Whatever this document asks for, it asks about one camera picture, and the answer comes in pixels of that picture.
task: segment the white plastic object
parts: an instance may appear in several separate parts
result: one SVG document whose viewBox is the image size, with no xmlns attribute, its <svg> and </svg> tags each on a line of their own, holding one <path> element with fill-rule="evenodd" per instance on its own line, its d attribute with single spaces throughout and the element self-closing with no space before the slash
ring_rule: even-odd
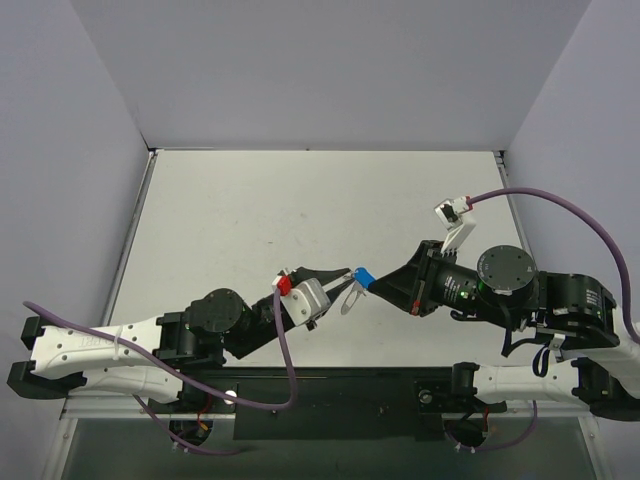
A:
<svg viewBox="0 0 640 480">
<path fill-rule="evenodd" d="M 487 404 L 510 400 L 550 400 L 585 406 L 571 391 L 579 387 L 578 369 L 564 362 L 549 366 L 545 377 L 533 374 L 531 366 L 481 366 L 473 376 L 476 398 Z"/>
<path fill-rule="evenodd" d="M 273 281 L 274 292 L 281 278 L 277 276 Z M 299 283 L 287 295 L 282 295 L 280 301 L 296 326 L 320 318 L 331 307 L 331 300 L 316 278 Z"/>
<path fill-rule="evenodd" d="M 616 378 L 634 398 L 640 399 L 640 345 L 635 343 L 624 327 L 619 308 L 613 310 L 614 331 L 620 338 L 620 345 L 613 348 L 592 348 L 578 350 Z"/>
<path fill-rule="evenodd" d="M 117 335 L 152 352 L 160 346 L 162 334 L 156 319 L 92 330 Z M 43 328 L 44 334 L 36 339 L 31 352 L 31 360 L 35 361 L 31 373 L 40 377 L 55 380 L 84 370 L 151 365 L 142 355 L 119 343 L 53 325 Z"/>
<path fill-rule="evenodd" d="M 469 213 L 471 207 L 467 205 L 467 199 L 468 197 L 446 199 L 434 209 L 448 232 L 441 248 L 442 253 L 459 249 L 476 227 L 476 221 Z M 447 207 L 452 216 L 445 213 Z"/>
<path fill-rule="evenodd" d="M 74 388 L 70 393 L 98 390 L 127 395 L 149 397 L 159 403 L 178 400 L 182 391 L 182 380 L 169 375 L 157 367 L 114 367 L 100 370 L 85 370 L 82 376 L 86 385 Z"/>
</svg>

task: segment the screw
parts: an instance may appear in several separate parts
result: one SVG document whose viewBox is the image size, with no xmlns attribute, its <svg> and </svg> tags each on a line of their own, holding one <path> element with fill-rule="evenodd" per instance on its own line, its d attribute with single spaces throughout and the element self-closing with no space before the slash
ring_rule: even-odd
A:
<svg viewBox="0 0 640 480">
<path fill-rule="evenodd" d="M 433 395 L 431 395 L 429 390 L 420 390 L 420 392 L 418 392 L 418 399 L 420 403 L 428 405 L 433 400 Z"/>
</svg>

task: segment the gray wall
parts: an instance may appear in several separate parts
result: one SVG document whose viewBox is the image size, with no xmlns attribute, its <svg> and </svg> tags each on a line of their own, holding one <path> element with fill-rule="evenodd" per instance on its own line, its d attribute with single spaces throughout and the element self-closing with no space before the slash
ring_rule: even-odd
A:
<svg viewBox="0 0 640 480">
<path fill-rule="evenodd" d="M 594 0 L 509 147 L 515 185 L 559 193 L 601 220 L 617 240 L 635 285 L 640 318 L 640 3 Z M 602 242 L 569 214 L 539 200 L 520 212 L 542 268 L 584 272 L 618 298 L 617 270 Z M 603 426 L 618 478 L 638 478 L 640 426 Z M 622 439 L 622 432 L 628 436 Z"/>
<path fill-rule="evenodd" d="M 0 476 L 40 477 L 60 402 L 4 384 L 26 360 L 31 299 L 99 320 L 146 163 L 145 144 L 68 0 L 0 15 Z"/>
<path fill-rule="evenodd" d="M 72 0 L 153 147 L 491 150 L 589 0 Z"/>
</svg>

